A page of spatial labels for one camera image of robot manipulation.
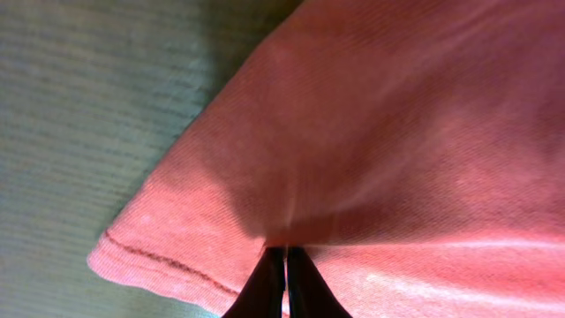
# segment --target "green surface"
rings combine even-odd
[[[0,317],[208,317],[86,257],[298,1],[0,2]]]

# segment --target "pink fabric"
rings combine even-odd
[[[222,314],[264,244],[304,244],[355,317],[565,317],[564,17],[306,1],[89,265]]]

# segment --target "stitched seam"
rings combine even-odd
[[[146,251],[138,249],[138,248],[134,248],[134,247],[131,247],[131,246],[124,245],[124,244],[116,241],[114,238],[112,238],[109,235],[108,231],[104,232],[104,236],[106,236],[106,238],[108,239],[108,241],[110,243],[114,244],[115,246],[122,248],[123,250],[125,250],[128,253],[136,254],[136,255],[140,255],[140,256],[145,256],[145,257],[147,257],[147,258],[149,258],[153,261],[165,263],[165,264],[171,266],[173,269],[180,269],[180,270],[183,270],[183,271],[188,272],[190,274],[199,276],[200,278],[207,280],[208,282],[212,283],[215,287],[221,289],[224,292],[227,292],[227,293],[230,293],[230,294],[236,295],[236,296],[239,295],[239,292],[234,291],[227,286],[224,286],[222,283],[214,280],[212,277],[202,273],[199,270],[192,269],[192,268],[188,267],[187,265],[184,265],[180,261],[176,261],[176,260],[164,257],[164,256],[160,256],[160,255],[157,255],[157,254],[154,254],[154,253],[149,253],[149,252],[146,252]]]

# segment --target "black object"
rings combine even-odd
[[[302,247],[266,249],[236,302],[222,318],[281,318],[285,254],[290,318],[351,318]]]

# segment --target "green carpet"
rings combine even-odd
[[[0,2],[0,317],[209,317],[86,257],[297,0]]]

